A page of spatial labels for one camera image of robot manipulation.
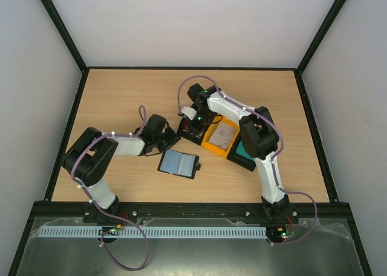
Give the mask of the black leather card holder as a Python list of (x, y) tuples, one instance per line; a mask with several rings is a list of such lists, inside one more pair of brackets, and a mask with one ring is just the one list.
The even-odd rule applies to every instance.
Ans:
[(162, 154), (157, 171), (194, 179), (196, 172), (201, 169), (199, 159), (198, 155), (167, 150)]

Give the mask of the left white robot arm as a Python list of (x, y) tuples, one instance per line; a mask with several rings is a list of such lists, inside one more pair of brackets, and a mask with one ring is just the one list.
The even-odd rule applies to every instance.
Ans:
[(180, 140), (180, 136), (160, 115), (143, 118), (133, 133), (104, 133), (87, 128), (65, 153), (62, 167), (88, 197), (89, 203), (104, 220), (123, 220), (119, 216), (119, 198), (104, 178), (114, 156), (149, 157), (156, 148), (162, 153)]

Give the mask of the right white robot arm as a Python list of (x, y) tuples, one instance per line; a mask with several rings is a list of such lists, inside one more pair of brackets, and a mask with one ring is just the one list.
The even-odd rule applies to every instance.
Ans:
[(278, 147), (278, 143), (284, 140), (269, 110), (266, 107), (245, 105), (216, 85), (203, 89), (195, 84), (187, 93), (193, 106), (182, 107), (180, 94), (177, 94), (179, 115), (195, 121), (216, 113), (239, 125), (243, 148), (255, 161), (261, 179), (264, 217), (272, 223), (278, 222), (285, 215), (289, 199), (283, 189), (277, 160), (283, 150), (283, 147)]

